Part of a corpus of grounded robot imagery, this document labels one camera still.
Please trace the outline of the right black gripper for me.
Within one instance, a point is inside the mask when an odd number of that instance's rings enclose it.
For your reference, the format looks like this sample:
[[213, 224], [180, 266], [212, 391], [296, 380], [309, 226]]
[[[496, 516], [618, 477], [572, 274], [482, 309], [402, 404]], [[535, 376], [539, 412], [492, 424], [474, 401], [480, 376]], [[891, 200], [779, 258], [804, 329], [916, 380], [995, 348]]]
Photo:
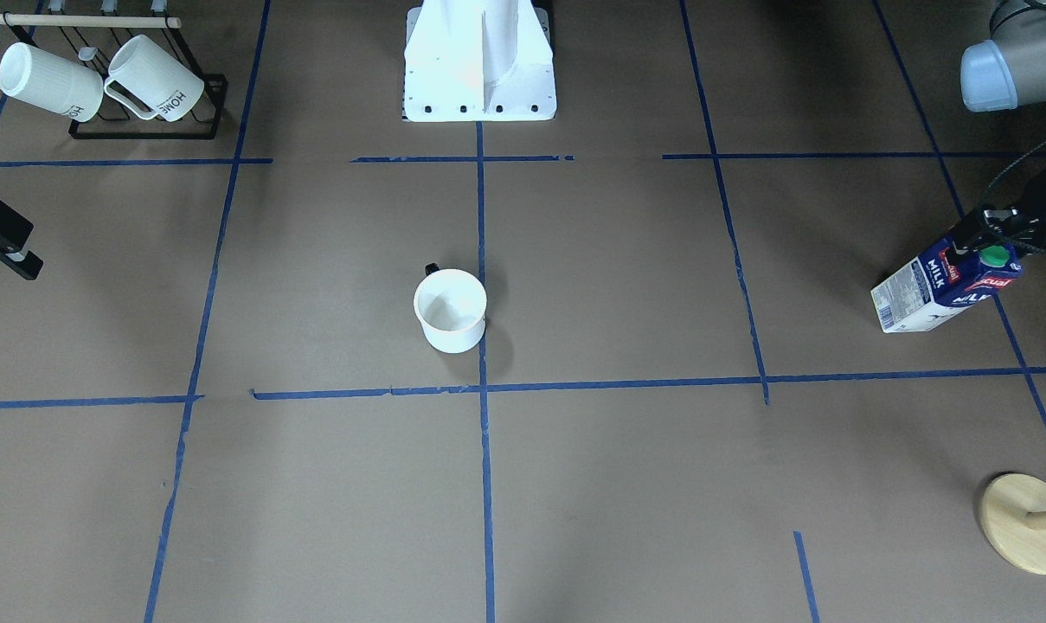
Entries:
[[26, 280], [37, 279], [44, 266], [44, 261], [27, 249], [33, 228], [32, 221], [0, 200], [0, 261]]

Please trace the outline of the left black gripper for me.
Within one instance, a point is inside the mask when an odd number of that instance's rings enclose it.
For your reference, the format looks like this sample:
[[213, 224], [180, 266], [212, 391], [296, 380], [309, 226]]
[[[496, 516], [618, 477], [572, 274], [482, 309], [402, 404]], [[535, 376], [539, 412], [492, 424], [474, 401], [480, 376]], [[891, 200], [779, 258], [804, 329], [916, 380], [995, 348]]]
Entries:
[[957, 254], [1004, 244], [1005, 236], [1014, 240], [1017, 256], [1046, 254], [1046, 169], [1026, 184], [1009, 208], [978, 206], [950, 228], [947, 236]]

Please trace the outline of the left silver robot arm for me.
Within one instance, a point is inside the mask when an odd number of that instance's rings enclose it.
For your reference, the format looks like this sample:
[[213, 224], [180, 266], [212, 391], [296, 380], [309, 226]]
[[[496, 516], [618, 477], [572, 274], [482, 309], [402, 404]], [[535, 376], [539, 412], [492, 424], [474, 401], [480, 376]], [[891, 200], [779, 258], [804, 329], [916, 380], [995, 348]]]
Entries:
[[[1046, 1], [998, 1], [990, 15], [990, 36], [967, 48], [960, 90], [970, 112], [996, 112], [1046, 102]], [[1028, 181], [1021, 197], [992, 206], [990, 194], [1017, 159], [990, 181], [978, 205], [949, 230], [955, 251], [967, 254], [1006, 244], [1017, 257], [1046, 255], [1046, 167]]]

